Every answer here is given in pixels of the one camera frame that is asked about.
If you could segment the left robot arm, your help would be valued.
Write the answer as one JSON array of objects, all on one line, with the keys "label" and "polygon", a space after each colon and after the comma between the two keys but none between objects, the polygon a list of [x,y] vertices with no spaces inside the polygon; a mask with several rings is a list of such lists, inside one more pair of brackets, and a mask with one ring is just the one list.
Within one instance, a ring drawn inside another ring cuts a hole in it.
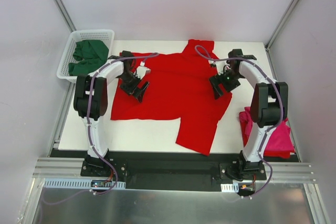
[{"label": "left robot arm", "polygon": [[121,90],[142,102],[149,82],[146,81],[141,87],[139,84],[151,71],[145,62],[148,58],[156,56],[157,53],[141,57],[140,65],[132,70],[136,57],[129,51],[123,51],[120,56],[109,57],[107,62],[94,72],[77,77],[73,107],[82,119],[88,139],[88,151],[82,164],[81,176],[117,175],[109,160],[109,148],[104,132],[103,117],[108,108],[108,85],[119,79]]}]

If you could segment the white plastic basket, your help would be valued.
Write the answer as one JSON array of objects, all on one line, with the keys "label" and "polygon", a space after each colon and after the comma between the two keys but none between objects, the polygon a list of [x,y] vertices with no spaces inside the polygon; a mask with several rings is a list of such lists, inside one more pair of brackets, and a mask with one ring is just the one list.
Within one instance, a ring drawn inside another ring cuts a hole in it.
[{"label": "white plastic basket", "polygon": [[57,77],[75,83],[78,75],[97,70],[107,62],[114,36],[110,29],[72,32],[61,56]]}]

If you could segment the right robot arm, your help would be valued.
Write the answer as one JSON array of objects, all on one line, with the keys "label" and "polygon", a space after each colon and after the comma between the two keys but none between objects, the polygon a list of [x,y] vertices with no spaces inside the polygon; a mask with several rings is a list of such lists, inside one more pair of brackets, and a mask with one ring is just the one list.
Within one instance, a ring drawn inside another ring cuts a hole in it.
[{"label": "right robot arm", "polygon": [[219,99],[224,92],[240,86],[243,78],[254,88],[250,105],[253,122],[248,142],[239,153],[237,161],[225,169],[228,178],[242,181],[261,171],[266,145],[274,132],[287,117],[288,85],[269,77],[258,65],[253,55],[244,55],[241,49],[233,49],[227,59],[210,59],[217,74],[209,81],[214,96]]}]

